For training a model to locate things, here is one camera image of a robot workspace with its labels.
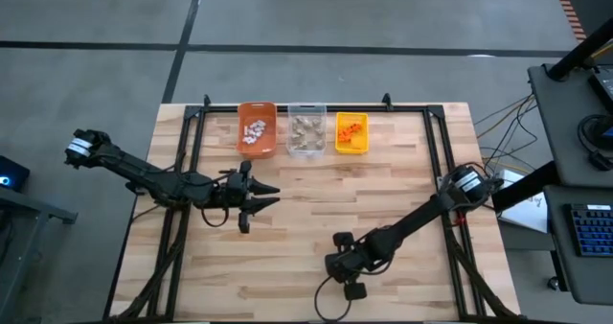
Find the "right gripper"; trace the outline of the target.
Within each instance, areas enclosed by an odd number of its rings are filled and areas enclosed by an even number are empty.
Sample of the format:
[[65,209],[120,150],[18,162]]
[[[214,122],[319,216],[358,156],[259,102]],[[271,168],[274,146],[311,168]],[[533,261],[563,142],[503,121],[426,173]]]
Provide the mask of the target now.
[[366,286],[359,283],[360,275],[377,275],[389,266],[389,239],[384,231],[371,231],[356,240],[352,232],[338,232],[332,236],[336,253],[325,257],[329,277],[344,286],[348,301],[367,297]]

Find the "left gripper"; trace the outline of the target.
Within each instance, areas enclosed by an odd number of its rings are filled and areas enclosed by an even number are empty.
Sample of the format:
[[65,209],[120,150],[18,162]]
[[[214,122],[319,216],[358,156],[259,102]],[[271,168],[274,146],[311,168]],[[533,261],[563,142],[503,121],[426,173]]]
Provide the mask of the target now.
[[250,232],[249,217],[256,215],[266,207],[277,203],[278,197],[263,197],[250,199],[253,195],[277,194],[280,189],[259,182],[256,178],[250,178],[252,163],[249,160],[242,161],[237,169],[221,171],[222,179],[225,180],[219,189],[222,193],[222,204],[226,208],[238,207],[238,228],[241,233]]

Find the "orange plastic bin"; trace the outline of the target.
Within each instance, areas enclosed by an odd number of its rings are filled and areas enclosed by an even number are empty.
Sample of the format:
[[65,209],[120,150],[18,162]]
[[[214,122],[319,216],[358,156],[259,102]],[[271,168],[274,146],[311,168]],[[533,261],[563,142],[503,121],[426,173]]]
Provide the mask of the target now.
[[[251,128],[251,124],[258,120],[266,122],[266,130],[261,137],[256,135],[243,135],[244,127]],[[243,138],[256,139],[254,144],[243,143]],[[243,103],[238,106],[238,144],[237,151],[246,158],[268,158],[274,155],[277,147],[277,107],[270,102]]]

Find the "clear plastic bin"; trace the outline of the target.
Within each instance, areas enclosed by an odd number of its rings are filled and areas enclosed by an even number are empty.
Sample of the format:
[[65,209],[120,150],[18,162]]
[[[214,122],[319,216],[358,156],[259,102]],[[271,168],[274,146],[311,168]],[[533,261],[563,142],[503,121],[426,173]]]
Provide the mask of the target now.
[[[319,127],[313,127],[311,132],[306,132],[304,130],[304,125],[300,126],[295,125],[293,120],[296,117],[301,117],[302,120],[305,117],[313,120],[314,118],[320,118],[322,120],[322,124]],[[306,136],[306,141],[311,141],[314,143],[314,147],[312,150],[305,150],[302,148],[301,150],[291,150],[291,145],[296,143],[301,143],[301,141],[297,140],[298,134],[293,132],[293,128],[301,128],[304,132],[303,135]],[[324,131],[322,136],[317,136],[314,132],[316,128],[320,128]],[[325,147],[322,150],[317,150],[315,143],[317,141],[324,141]],[[287,106],[287,137],[286,137],[286,148],[291,156],[296,157],[318,157],[324,154],[324,151],[327,147],[327,107],[323,103],[293,103]]]

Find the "yellow plastic basket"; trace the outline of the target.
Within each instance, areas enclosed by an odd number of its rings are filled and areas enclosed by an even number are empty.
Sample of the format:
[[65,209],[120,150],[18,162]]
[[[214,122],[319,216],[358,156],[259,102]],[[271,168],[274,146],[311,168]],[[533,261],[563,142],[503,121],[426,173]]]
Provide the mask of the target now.
[[[353,137],[351,142],[339,143],[339,137],[341,134],[339,130],[345,128],[350,131],[350,126],[355,124],[362,124],[363,128],[360,131],[359,136]],[[369,150],[369,117],[366,113],[353,113],[353,112],[337,112],[335,119],[335,149],[339,153],[345,154],[363,154]]]

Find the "white paper sheet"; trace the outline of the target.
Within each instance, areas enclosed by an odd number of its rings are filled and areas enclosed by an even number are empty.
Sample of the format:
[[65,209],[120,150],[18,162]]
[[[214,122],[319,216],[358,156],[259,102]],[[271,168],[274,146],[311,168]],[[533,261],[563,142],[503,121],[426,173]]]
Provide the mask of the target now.
[[[521,180],[524,175],[503,169],[496,176],[503,180],[502,189],[506,189]],[[544,194],[541,192],[532,197],[516,203],[498,214],[499,219],[540,233],[549,233],[548,206]]]

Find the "black desk leg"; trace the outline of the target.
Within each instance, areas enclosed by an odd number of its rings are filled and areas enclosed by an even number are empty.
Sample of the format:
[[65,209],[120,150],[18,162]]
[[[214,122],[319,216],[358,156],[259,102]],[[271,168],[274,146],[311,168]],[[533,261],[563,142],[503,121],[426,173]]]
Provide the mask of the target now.
[[502,213],[515,204],[539,194],[544,186],[551,183],[551,172],[554,169],[555,165],[550,162],[494,193],[492,195],[494,211]]

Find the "grey desk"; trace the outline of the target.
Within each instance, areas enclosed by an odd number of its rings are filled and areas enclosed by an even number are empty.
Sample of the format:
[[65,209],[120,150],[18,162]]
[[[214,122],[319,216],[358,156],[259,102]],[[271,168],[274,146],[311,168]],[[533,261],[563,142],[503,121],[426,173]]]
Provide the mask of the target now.
[[560,182],[574,187],[613,188],[613,171],[592,166],[577,136],[584,117],[606,112],[588,83],[590,76],[588,71],[577,70],[564,81],[554,81],[544,65],[528,69]]
[[613,194],[549,185],[544,188],[548,219],[555,245],[556,276],[560,288],[588,305],[613,306],[613,258],[580,257],[569,228],[570,203],[606,204],[613,206]]

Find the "grey metal stand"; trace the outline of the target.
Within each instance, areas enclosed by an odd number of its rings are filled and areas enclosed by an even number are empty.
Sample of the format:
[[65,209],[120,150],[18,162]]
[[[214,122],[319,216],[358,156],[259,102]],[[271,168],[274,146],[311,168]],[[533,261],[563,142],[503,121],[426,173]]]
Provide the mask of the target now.
[[0,188],[0,324],[11,322],[16,299],[51,218],[74,224],[78,214]]

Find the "backlit black keyboard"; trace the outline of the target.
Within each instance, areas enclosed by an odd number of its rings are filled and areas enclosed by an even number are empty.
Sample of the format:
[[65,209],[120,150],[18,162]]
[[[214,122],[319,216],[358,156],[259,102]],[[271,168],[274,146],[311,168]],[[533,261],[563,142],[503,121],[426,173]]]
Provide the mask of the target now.
[[580,257],[613,258],[613,206],[570,203],[569,228]]

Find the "black computer tower blue light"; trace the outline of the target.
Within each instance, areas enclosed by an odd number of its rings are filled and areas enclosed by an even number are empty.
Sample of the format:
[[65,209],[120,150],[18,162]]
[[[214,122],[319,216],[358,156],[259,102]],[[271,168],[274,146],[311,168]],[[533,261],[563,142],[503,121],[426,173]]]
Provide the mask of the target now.
[[0,187],[21,192],[29,175],[28,168],[0,155]]

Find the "black round headset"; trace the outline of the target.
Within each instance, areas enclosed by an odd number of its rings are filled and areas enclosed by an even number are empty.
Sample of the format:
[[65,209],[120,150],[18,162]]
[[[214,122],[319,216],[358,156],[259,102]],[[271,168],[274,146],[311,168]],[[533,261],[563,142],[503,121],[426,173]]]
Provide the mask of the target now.
[[583,117],[577,125],[577,137],[587,152],[588,162],[601,172],[613,170],[613,115],[593,114]]

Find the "black laptop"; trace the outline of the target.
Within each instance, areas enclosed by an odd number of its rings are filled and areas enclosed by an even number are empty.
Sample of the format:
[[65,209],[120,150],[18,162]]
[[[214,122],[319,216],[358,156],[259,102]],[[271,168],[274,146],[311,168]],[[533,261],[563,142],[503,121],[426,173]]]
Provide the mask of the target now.
[[588,79],[605,110],[613,115],[613,72],[596,70]]

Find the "black diagonal pole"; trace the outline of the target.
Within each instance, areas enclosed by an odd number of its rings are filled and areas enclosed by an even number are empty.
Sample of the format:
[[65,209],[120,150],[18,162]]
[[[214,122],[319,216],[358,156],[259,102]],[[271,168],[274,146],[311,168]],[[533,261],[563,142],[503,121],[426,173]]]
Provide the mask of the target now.
[[581,66],[588,58],[599,51],[612,37],[613,17],[610,17],[558,63],[551,68],[546,68],[547,76],[551,80],[562,81],[573,69]]

